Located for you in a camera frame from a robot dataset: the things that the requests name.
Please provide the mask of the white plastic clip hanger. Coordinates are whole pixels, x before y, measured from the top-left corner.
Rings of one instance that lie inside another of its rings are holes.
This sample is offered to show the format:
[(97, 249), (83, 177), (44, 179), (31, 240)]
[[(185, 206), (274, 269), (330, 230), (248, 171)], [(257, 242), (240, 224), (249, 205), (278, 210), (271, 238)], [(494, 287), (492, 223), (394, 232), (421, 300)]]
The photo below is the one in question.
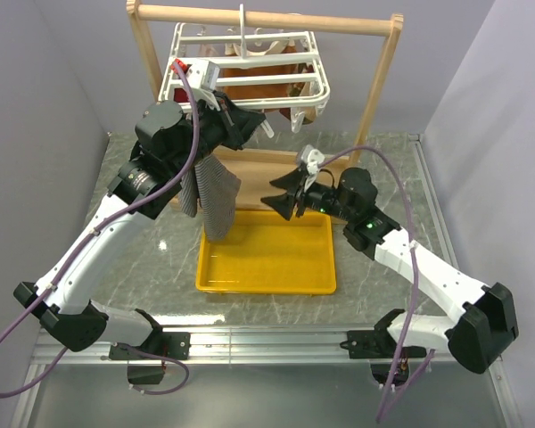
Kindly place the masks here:
[[(295, 42), (296, 53), (266, 56), (249, 56), (248, 54), (249, 51), (267, 50), (273, 41), (291, 40)], [(225, 30), (215, 29), (208, 32), (203, 24), (179, 22), (174, 28), (168, 63), (163, 71), (163, 79), (157, 97), (159, 101), (173, 99), (174, 89), (182, 88), (182, 83), (179, 79), (172, 77), (170, 70), (170, 65), (176, 58), (188, 65), (197, 59), (206, 59), (217, 64), (220, 72), (216, 89), (220, 91), (224, 86), (268, 85), (301, 81), (317, 82), (318, 84), (318, 91), (311, 96), (232, 100), (244, 109), (263, 112), (278, 111), (286, 117), (286, 114), (282, 113), (284, 110), (292, 107), (315, 106), (318, 113), (317, 117), (319, 117), (325, 111), (331, 94), (316, 37), (312, 31), (284, 29), (267, 31), (263, 28), (249, 31), (242, 24), (239, 24)], [(312, 67), (312, 71), (310, 73), (252, 78), (222, 77), (223, 69), (250, 69), (295, 63), (305, 63)]]

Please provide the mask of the grey striped underwear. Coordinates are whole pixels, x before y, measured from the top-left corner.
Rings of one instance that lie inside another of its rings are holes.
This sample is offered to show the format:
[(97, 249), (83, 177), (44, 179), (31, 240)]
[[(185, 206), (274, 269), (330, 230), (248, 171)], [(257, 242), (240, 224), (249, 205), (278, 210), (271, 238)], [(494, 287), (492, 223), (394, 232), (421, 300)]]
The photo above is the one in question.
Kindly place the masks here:
[(214, 155), (191, 167), (181, 179), (180, 209), (194, 218), (203, 211), (204, 232), (210, 241), (224, 239), (235, 220), (241, 180)]

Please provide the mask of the red underwear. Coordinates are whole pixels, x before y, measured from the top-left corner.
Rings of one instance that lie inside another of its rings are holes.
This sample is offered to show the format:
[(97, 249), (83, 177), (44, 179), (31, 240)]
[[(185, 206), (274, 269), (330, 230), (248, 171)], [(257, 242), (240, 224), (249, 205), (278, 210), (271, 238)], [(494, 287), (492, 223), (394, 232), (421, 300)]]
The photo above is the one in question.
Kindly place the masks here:
[(174, 89), (173, 100), (176, 103), (187, 103), (188, 95), (183, 88), (177, 87)]

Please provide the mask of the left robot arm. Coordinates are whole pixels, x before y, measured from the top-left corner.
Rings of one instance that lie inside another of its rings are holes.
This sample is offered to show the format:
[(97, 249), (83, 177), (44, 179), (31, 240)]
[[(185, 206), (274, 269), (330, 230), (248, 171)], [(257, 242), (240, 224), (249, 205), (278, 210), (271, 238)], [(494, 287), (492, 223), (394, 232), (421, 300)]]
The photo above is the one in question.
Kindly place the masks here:
[(141, 358), (161, 351), (161, 325), (148, 313), (112, 309), (92, 297), (113, 261), (180, 192), (183, 173), (210, 160), (219, 146), (241, 150), (266, 118), (222, 92), (214, 96), (217, 109), (199, 101), (193, 116), (174, 101), (148, 107), (135, 126), (129, 161), (86, 229), (49, 272), (14, 290), (16, 300), (67, 349), (80, 352), (106, 340), (130, 345)]

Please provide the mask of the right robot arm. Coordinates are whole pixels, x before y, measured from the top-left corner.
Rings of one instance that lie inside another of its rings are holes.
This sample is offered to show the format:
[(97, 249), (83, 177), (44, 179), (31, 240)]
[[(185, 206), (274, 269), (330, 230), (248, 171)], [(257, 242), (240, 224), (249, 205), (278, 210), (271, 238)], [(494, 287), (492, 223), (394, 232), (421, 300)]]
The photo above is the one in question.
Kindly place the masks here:
[(344, 221), (343, 234), (356, 251), (417, 281), (419, 291), (443, 310), (441, 317), (393, 310), (375, 326), (375, 346), (383, 355), (395, 356), (406, 345), (441, 350), (482, 374), (518, 337), (512, 292), (471, 278), (410, 238), (376, 206), (378, 190), (367, 170), (345, 169), (337, 185), (323, 185), (297, 168), (270, 184), (282, 194), (263, 197), (263, 204), (286, 220), (313, 210)]

